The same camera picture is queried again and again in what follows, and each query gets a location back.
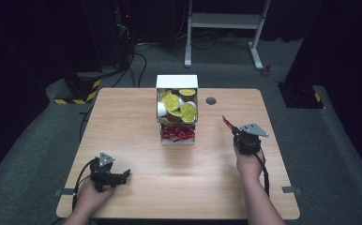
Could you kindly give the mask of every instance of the hand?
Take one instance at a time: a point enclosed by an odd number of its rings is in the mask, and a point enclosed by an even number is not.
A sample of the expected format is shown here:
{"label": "hand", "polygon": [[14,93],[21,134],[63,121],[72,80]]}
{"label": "hand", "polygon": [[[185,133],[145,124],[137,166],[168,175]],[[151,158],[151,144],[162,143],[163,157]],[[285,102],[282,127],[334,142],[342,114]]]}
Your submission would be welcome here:
{"label": "hand", "polygon": [[84,224],[113,195],[114,190],[110,187],[99,192],[90,178],[85,179],[79,188],[75,209],[64,224]]}
{"label": "hand", "polygon": [[[260,174],[263,170],[263,166],[260,161],[254,155],[242,155],[234,145],[234,152],[236,153],[236,168],[239,171],[240,176],[243,180],[254,180],[260,179]],[[263,151],[257,153],[257,156],[262,162],[264,162]]]}
{"label": "hand", "polygon": [[82,208],[87,215],[92,215],[102,206],[114,193],[114,187],[108,188],[103,192],[96,190],[94,182],[87,178],[82,182],[79,188],[78,201],[75,207]]}

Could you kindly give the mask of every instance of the black equipment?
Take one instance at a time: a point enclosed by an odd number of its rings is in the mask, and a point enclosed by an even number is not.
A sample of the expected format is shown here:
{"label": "black equipment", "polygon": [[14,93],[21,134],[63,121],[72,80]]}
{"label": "black equipment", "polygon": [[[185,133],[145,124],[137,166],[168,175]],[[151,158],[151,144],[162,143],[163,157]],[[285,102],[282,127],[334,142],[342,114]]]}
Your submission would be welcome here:
{"label": "black equipment", "polygon": [[234,135],[234,146],[239,150],[239,153],[242,155],[254,155],[261,166],[263,167],[264,172],[264,189],[266,194],[269,196],[269,178],[268,171],[265,167],[265,156],[263,151],[264,162],[257,156],[257,153],[261,148],[261,140],[259,136],[268,137],[268,133],[263,131],[260,126],[256,124],[249,124],[241,126],[240,129],[232,125],[224,116],[222,116],[224,123],[228,126],[228,128],[232,131]]}
{"label": "black equipment", "polygon": [[84,173],[85,168],[90,165],[90,175],[85,177],[87,179],[90,177],[91,181],[95,183],[97,191],[102,192],[104,186],[111,186],[112,188],[118,185],[125,185],[130,176],[131,170],[128,169],[123,173],[111,173],[111,167],[113,166],[114,158],[106,155],[105,153],[100,153],[99,157],[91,159],[85,166],[82,168],[81,173],[79,174],[78,180],[76,181],[76,186],[73,189],[73,202],[72,210],[76,206],[78,201],[78,191],[79,185],[81,184],[81,177]]}

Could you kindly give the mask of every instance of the white box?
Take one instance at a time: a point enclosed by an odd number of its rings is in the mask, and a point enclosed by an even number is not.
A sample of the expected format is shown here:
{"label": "white box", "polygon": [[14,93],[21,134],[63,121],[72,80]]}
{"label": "white box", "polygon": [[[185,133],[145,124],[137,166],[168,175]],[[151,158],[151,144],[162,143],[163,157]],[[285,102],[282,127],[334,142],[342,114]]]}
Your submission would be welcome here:
{"label": "white box", "polygon": [[[179,92],[194,94],[186,96]],[[175,96],[178,97],[178,104],[176,103]],[[173,101],[164,100],[165,98],[173,98]],[[184,104],[186,106],[182,107],[184,111],[181,112],[181,106]],[[190,112],[196,112],[193,120],[191,119]],[[195,130],[196,123],[198,122],[197,75],[158,75],[157,122],[159,124],[161,144],[195,144]]]}

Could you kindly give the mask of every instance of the dark background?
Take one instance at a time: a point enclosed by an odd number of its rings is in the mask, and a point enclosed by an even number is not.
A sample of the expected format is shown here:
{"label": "dark background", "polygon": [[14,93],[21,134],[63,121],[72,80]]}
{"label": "dark background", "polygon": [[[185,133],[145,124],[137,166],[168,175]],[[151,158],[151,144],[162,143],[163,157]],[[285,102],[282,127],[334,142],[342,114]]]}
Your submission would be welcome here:
{"label": "dark background", "polygon": [[[243,12],[239,11],[240,8],[256,10],[261,4],[254,0],[251,3],[256,7],[235,7],[231,2],[229,5],[228,1],[224,2],[195,1],[198,11],[206,12],[226,10],[239,13]],[[301,2],[272,1],[262,39],[283,38],[284,41],[290,41],[306,37],[286,84],[323,85],[347,134],[362,157],[362,2]],[[79,12],[82,11],[82,1],[72,3],[80,9]],[[242,0],[234,3],[237,6],[246,4]],[[140,1],[134,6],[134,22],[140,36],[169,41],[163,38],[166,31],[172,32],[168,37],[173,37],[177,32],[184,1]],[[71,10],[68,15],[80,16],[76,14],[77,11]],[[58,34],[53,32],[51,18],[54,15],[49,12],[43,1],[0,1],[0,161],[49,103],[45,88],[64,77],[53,53],[50,37]],[[159,26],[146,29],[143,20],[151,19],[153,22],[158,18],[163,22],[159,19],[155,24],[172,28],[161,29]],[[73,34],[75,30],[70,29],[68,33]],[[84,36],[74,34],[75,43],[84,43],[82,50],[95,44],[91,38],[93,34],[89,34],[88,30]],[[98,53],[87,56],[94,58],[96,54]]]}

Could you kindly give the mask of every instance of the black cable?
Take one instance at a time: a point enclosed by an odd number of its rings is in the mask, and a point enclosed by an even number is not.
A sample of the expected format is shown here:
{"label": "black cable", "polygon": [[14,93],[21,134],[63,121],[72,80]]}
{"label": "black cable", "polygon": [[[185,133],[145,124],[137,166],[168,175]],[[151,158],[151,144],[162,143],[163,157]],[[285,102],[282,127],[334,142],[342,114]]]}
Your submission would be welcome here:
{"label": "black cable", "polygon": [[123,76],[125,76],[127,71],[128,71],[127,69],[123,71],[122,75],[119,77],[119,79],[117,79],[117,81],[114,83],[114,85],[112,85],[112,87],[115,87],[120,82],[120,80],[122,80]]}
{"label": "black cable", "polygon": [[131,67],[128,68],[128,72],[130,72],[130,75],[131,75],[132,87],[136,87],[135,86],[134,72],[132,71]]}
{"label": "black cable", "polygon": [[59,221],[61,221],[63,218],[59,217],[58,219],[56,219],[54,222],[52,222],[52,225],[57,224]]}
{"label": "black cable", "polygon": [[193,44],[190,44],[190,45],[191,45],[193,48],[198,49],[198,50],[208,50],[208,49],[211,49],[211,48],[213,48],[213,47],[216,45],[217,39],[216,39],[216,37],[213,36],[213,35],[210,35],[210,37],[212,37],[212,38],[211,38],[211,39],[206,39],[206,38],[203,37],[203,36],[200,36],[200,37],[199,37],[199,40],[201,40],[201,41],[213,41],[213,43],[212,43],[210,46],[208,46],[208,47],[201,48],[201,47],[197,47],[196,45],[193,45]]}
{"label": "black cable", "polygon": [[260,162],[261,166],[263,167],[263,172],[264,172],[264,190],[266,192],[266,194],[269,197],[269,175],[268,175],[268,170],[265,167],[265,155],[264,155],[264,151],[263,149],[260,149],[263,152],[263,160],[264,162],[260,159],[259,156],[257,156],[257,153],[253,153],[253,155],[258,159],[258,161]]}
{"label": "black cable", "polygon": [[90,108],[90,110],[88,110],[87,112],[80,112],[80,113],[79,113],[79,114],[83,114],[83,120],[82,120],[80,129],[79,129],[79,143],[82,141],[83,124],[84,124],[84,122],[88,122],[88,120],[86,120],[85,118],[86,118],[87,115],[91,112],[91,110],[93,110],[93,107],[94,107],[94,106],[92,106],[92,107]]}
{"label": "black cable", "polygon": [[126,67],[125,70],[123,71],[122,75],[120,76],[120,78],[114,83],[114,85],[112,85],[112,87],[115,87],[123,78],[123,76],[125,76],[126,72],[129,70],[129,68],[131,67],[132,61],[134,60],[134,54],[135,54],[135,46],[133,46],[132,48],[132,53],[131,53],[131,59],[130,61],[126,62]]}
{"label": "black cable", "polygon": [[143,55],[141,55],[141,54],[139,54],[139,53],[135,53],[135,54],[141,56],[141,57],[143,58],[144,62],[145,62],[145,65],[143,66],[143,70],[141,71],[141,74],[140,74],[140,78],[138,79],[138,87],[141,87],[141,86],[140,86],[140,84],[141,84],[141,78],[143,77],[143,72],[144,72],[145,69],[146,69],[146,64],[147,64],[147,63],[146,63],[146,58],[145,58],[145,56],[143,56]]}
{"label": "black cable", "polygon": [[73,209],[75,209],[76,203],[78,201],[78,192],[79,192],[79,184],[81,183],[81,178],[82,175],[84,173],[85,168],[87,168],[91,163],[93,162],[93,159],[91,159],[89,162],[87,162],[87,164],[84,165],[84,167],[82,168],[81,173],[79,174],[78,179],[76,180],[76,185],[75,188],[73,189],[73,200],[72,200],[72,211]]}

